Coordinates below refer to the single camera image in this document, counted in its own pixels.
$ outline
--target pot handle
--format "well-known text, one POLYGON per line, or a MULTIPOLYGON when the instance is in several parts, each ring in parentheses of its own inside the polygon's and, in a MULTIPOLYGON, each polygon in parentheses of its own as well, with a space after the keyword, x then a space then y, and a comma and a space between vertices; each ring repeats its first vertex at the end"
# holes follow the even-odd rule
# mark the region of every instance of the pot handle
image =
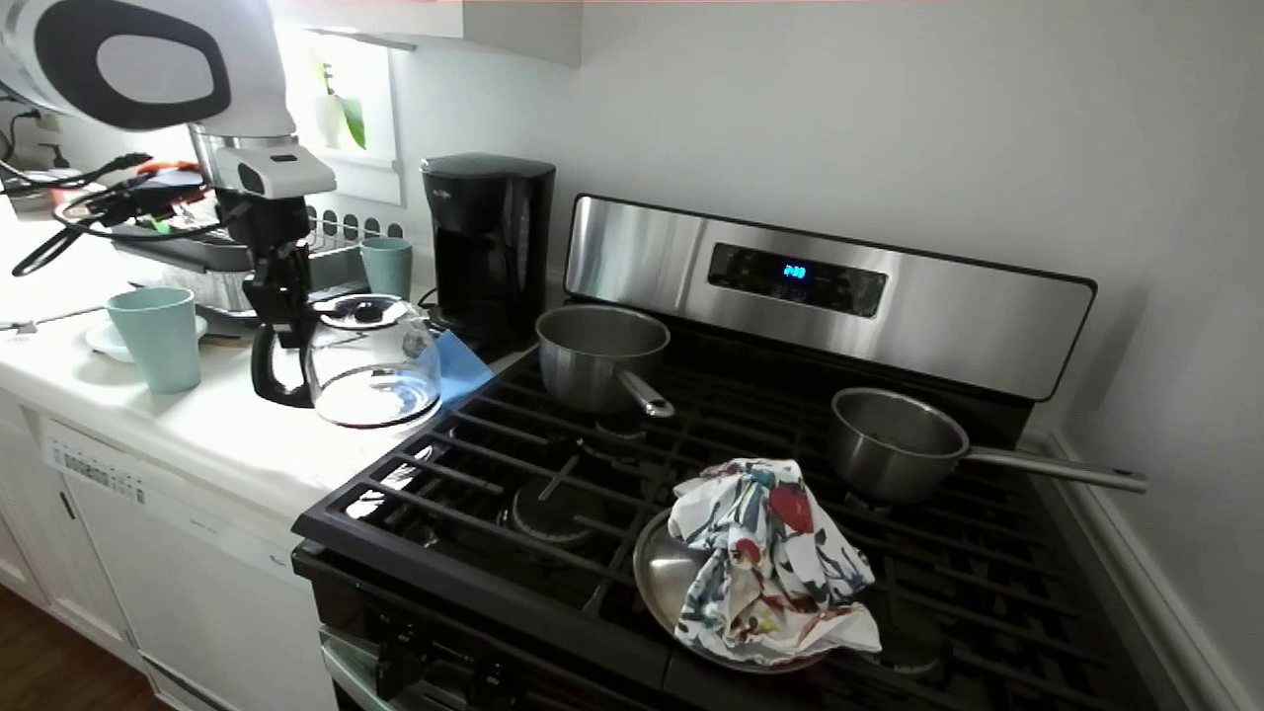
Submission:
POLYGON ((1146 473, 1135 473, 1135 471, 1075 464, 1075 463, 1021 452, 1021 450, 995 450, 995 446, 972 446, 963 456, 988 463, 988 464, 1010 464, 1010 471, 1026 471, 1026 473, 1047 473, 1047 477, 1072 477, 1072 483, 1106 484, 1106 491, 1146 493, 1146 473))
POLYGON ((672 400, 665 400, 653 384, 643 384, 638 369, 619 369, 619 385, 642 404, 653 420, 676 420, 672 400))

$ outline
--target cup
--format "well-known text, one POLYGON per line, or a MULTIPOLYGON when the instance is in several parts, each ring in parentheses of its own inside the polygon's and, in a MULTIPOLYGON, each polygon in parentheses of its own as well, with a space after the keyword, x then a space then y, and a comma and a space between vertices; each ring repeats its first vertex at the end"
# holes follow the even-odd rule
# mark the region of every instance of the cup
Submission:
POLYGON ((372 293, 411 298, 411 243, 403 238, 365 238, 359 262, 372 293))
POLYGON ((119 293, 108 313, 153 396, 177 396, 201 384, 190 287, 119 293))

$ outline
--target oven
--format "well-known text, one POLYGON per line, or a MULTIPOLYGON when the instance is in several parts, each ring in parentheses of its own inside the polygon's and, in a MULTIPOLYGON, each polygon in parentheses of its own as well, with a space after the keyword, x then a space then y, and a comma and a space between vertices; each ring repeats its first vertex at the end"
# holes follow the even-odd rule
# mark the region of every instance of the oven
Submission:
POLYGON ((1014 446, 1085 281, 580 198, 567 284, 672 325, 676 420, 574 416, 526 352, 314 506, 291 562, 330 657, 365 670, 348 688, 389 705, 1155 705, 1026 473, 963 464, 901 510, 827 464, 831 396, 858 384, 1014 446), (746 675, 653 620, 638 535, 727 456, 801 463, 877 567, 881 657, 746 675))

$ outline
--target saucepan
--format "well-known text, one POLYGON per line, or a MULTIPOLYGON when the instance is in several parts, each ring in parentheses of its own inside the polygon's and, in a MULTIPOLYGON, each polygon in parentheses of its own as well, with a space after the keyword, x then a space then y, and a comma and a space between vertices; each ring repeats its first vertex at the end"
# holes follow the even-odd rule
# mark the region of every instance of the saucepan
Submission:
POLYGON ((992 463, 1131 493, 1146 491, 1143 473, 972 446, 968 431, 951 416, 887 385, 846 385, 835 396, 831 416, 835 473, 842 473, 848 491, 881 506, 930 501, 960 463, 992 463))
POLYGON ((642 410, 672 420, 676 405, 650 379, 672 344, 656 315, 609 304, 567 304, 536 319, 551 400, 580 416, 642 410))

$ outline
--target plate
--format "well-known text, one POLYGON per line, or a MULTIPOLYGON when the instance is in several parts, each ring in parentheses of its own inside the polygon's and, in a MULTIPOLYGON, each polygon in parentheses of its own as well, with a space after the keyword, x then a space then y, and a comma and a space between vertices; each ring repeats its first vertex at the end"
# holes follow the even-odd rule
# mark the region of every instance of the plate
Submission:
MULTIPOLYGON (((702 567, 702 562, 706 562, 702 554, 688 547, 684 542, 676 542, 669 533, 669 510, 660 510, 638 535, 638 547, 634 547, 638 593, 672 641, 676 641, 684 593, 694 580, 694 571, 702 567)), ((806 670, 819 662, 819 657, 809 657, 809 659, 792 659, 792 662, 767 666, 767 662, 722 659, 702 646, 688 646, 688 650, 694 650, 719 666, 742 670, 742 675, 794 675, 794 670, 806 670)))
POLYGON ((133 364, 119 329, 111 325, 111 315, 97 319, 87 331, 82 331, 82 344, 102 356, 102 359, 114 359, 114 364, 133 364))

